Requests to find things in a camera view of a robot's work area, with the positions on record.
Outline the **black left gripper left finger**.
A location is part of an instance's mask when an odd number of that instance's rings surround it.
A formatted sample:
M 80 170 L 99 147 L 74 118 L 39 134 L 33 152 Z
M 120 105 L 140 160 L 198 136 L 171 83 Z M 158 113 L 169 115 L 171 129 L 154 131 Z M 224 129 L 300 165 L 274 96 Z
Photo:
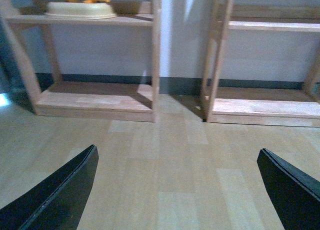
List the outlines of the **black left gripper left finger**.
M 1 229 L 77 229 L 99 154 L 91 145 L 0 210 Z

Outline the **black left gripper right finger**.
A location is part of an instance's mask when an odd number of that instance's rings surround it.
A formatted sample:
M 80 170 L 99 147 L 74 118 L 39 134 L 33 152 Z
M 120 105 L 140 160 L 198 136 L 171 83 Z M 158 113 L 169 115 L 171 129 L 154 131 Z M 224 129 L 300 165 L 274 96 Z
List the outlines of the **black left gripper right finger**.
M 257 164 L 284 229 L 319 229 L 320 182 L 266 148 Z

